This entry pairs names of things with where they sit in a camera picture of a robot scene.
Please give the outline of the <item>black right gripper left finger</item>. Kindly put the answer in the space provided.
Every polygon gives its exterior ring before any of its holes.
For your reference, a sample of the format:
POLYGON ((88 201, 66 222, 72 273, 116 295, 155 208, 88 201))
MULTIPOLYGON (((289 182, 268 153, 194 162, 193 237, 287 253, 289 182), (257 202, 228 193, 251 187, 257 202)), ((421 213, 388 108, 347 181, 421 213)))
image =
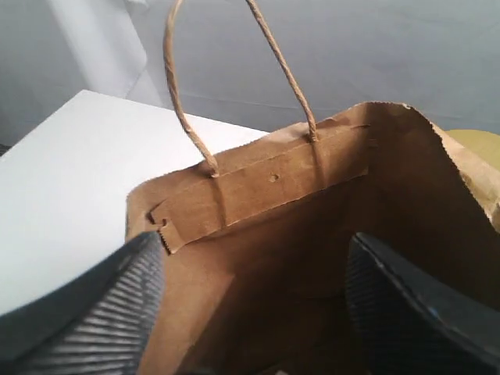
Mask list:
POLYGON ((145 232, 65 286, 1 316, 3 374, 136 374, 163 297, 145 232))

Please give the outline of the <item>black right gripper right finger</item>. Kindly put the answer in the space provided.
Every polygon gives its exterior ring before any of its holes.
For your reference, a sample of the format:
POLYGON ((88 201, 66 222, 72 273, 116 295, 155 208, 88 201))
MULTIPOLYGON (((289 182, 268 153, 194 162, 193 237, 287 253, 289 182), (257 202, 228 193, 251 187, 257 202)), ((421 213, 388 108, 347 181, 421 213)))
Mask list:
POLYGON ((350 241, 348 313, 371 374, 497 374, 499 313, 368 234, 350 241))

